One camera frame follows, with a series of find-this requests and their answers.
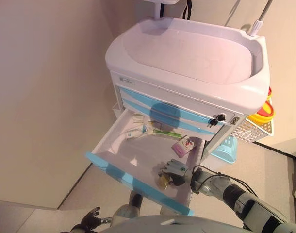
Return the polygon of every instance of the black cable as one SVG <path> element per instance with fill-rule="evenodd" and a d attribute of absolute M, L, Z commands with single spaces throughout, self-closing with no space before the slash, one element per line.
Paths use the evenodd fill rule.
<path fill-rule="evenodd" d="M 206 178 L 206 179 L 204 180 L 204 182 L 202 182 L 202 183 L 200 184 L 200 187 L 199 187 L 199 189 L 198 189 L 197 191 L 200 190 L 200 188 L 203 186 L 203 184 L 204 184 L 209 178 L 211 178 L 211 177 L 213 177 L 213 176 L 222 176 L 222 177 L 227 177 L 227 178 L 230 178 L 230 179 L 233 179 L 233 180 L 237 181 L 237 182 L 240 183 L 242 186 L 244 186 L 244 187 L 245 187 L 250 193 L 252 193 L 252 194 L 254 194 L 256 197 L 258 197 L 257 194 L 254 192 L 254 190 L 253 190 L 253 189 L 252 189 L 252 188 L 251 188 L 246 182 L 244 182 L 244 181 L 242 181 L 242 180 L 240 180 L 240 179 L 238 179 L 238 178 L 235 178 L 235 177 L 232 177 L 232 176 L 229 176 L 229 175 L 226 175 L 226 174 L 222 174 L 221 172 L 215 172 L 215 171 L 213 171 L 213 170 L 208 169 L 208 168 L 205 167 L 205 166 L 202 166 L 202 165 L 196 165 L 196 166 L 194 166 L 193 169 L 192 169 L 192 175 L 194 174 L 195 169 L 196 169 L 197 167 L 202 167 L 202 168 L 204 168 L 204 169 L 206 169 L 206 170 L 208 170 L 208 171 L 210 171 L 210 172 L 212 172 L 212 173 L 215 174 L 215 175 L 212 175 L 212 176 Z"/>
<path fill-rule="evenodd" d="M 185 10 L 183 11 L 182 19 L 186 19 L 186 13 L 187 13 L 187 9 L 188 9 L 187 20 L 190 20 L 191 8 L 192 8 L 192 0 L 187 0 L 187 5 L 186 5 Z"/>

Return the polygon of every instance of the black strap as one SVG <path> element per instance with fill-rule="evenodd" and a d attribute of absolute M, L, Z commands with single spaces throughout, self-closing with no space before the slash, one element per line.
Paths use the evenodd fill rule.
<path fill-rule="evenodd" d="M 186 12 L 187 12 L 187 9 L 188 9 L 188 17 L 187 17 L 187 20 L 190 20 L 191 8 L 192 8 L 192 0 L 187 0 L 187 5 L 186 5 L 185 10 L 183 11 L 182 19 L 186 19 Z"/>

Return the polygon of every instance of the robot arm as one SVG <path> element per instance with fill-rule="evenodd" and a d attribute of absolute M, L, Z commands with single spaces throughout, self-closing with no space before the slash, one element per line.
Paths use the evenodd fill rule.
<path fill-rule="evenodd" d="M 170 176 L 171 183 L 176 186 L 187 182 L 194 193 L 201 192 L 223 201 L 243 221 L 247 230 L 255 233 L 296 233 L 296 224 L 288 223 L 278 210 L 246 192 L 221 173 L 212 174 L 201 168 L 193 172 L 174 159 L 167 162 L 161 172 Z"/>

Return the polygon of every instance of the drawer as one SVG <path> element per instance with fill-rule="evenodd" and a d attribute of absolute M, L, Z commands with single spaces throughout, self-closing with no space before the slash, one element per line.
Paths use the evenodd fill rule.
<path fill-rule="evenodd" d="M 166 102 L 175 105 L 181 109 L 201 115 L 208 119 L 213 119 L 216 115 L 224 114 L 226 120 L 222 124 L 229 125 L 234 117 L 242 117 L 241 113 L 222 108 L 220 106 L 208 103 L 202 100 L 195 99 L 159 86 L 155 86 L 135 78 L 130 78 L 111 71 L 112 80 L 115 86 L 122 87 L 139 94 L 154 98 L 161 102 Z"/>
<path fill-rule="evenodd" d="M 177 142 L 176 139 L 156 135 L 126 139 L 124 132 L 136 125 L 132 120 L 133 114 L 132 110 L 124 110 L 86 157 L 96 167 L 144 197 L 177 213 L 191 215 L 192 211 L 188 208 L 192 194 L 189 184 L 169 186 L 166 190 L 161 190 L 156 182 L 160 168 L 173 158 L 190 168 L 199 164 L 205 141 L 197 139 L 197 147 L 179 158 L 171 148 Z"/>
<path fill-rule="evenodd" d="M 125 108 L 141 112 L 153 120 L 177 129 L 183 135 L 210 141 L 223 126 L 223 124 L 218 123 L 210 127 L 211 119 L 209 118 L 125 88 L 120 88 L 120 94 Z"/>

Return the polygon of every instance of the light blue drawer front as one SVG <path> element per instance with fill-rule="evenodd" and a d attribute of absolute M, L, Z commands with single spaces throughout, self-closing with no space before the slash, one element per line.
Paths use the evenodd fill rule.
<path fill-rule="evenodd" d="M 152 99 L 150 97 L 138 94 L 136 92 L 127 90 L 125 88 L 120 88 L 121 92 L 126 93 L 127 95 L 133 97 L 134 99 L 142 102 L 143 104 L 147 105 L 148 107 L 150 107 L 152 110 L 156 110 L 159 111 L 161 113 L 167 114 L 171 117 L 175 117 L 175 118 L 183 118 L 186 120 L 190 120 L 190 121 L 194 121 L 194 122 L 199 122 L 199 123 L 205 123 L 205 124 L 209 124 L 209 121 L 211 119 L 208 119 L 206 117 L 200 116 L 198 114 L 192 113 L 192 112 L 188 112 L 184 109 L 181 109 L 179 107 Z"/>
<path fill-rule="evenodd" d="M 114 179 L 120 181 L 129 189 L 134 190 L 135 192 L 143 195 L 144 197 L 159 203 L 160 205 L 167 206 L 171 209 L 176 210 L 182 215 L 193 215 L 193 211 L 188 207 L 180 204 L 179 202 L 169 198 L 160 191 L 150 187 L 149 185 L 141 182 L 136 179 L 134 176 L 129 173 L 122 171 L 121 169 L 113 166 L 104 159 L 98 157 L 92 153 L 86 153 L 85 155 L 96 167 L 106 172 L 108 175 L 112 176 Z"/>
<path fill-rule="evenodd" d="M 163 115 L 163 114 L 158 113 L 156 111 L 153 111 L 151 109 L 145 108 L 145 107 L 143 107 L 143 106 L 141 106 L 139 104 L 133 103 L 133 102 L 131 102 L 129 100 L 122 99 L 122 101 L 123 101 L 123 103 L 127 103 L 131 107 L 133 107 L 136 110 L 146 114 L 147 116 L 150 116 L 150 118 L 152 118 L 152 119 L 154 119 L 154 120 L 156 120 L 156 121 L 158 121 L 160 123 L 172 126 L 173 128 L 181 128 L 181 129 L 189 130 L 189 131 L 192 131 L 192 132 L 195 132 L 195 133 L 203 133 L 203 134 L 208 134 L 208 135 L 214 135 L 214 133 L 212 133 L 212 132 L 202 130 L 200 128 L 197 128 L 197 127 L 195 127 L 193 125 L 184 123 L 184 122 L 179 121 L 177 119 L 167 117 L 166 115 Z"/>

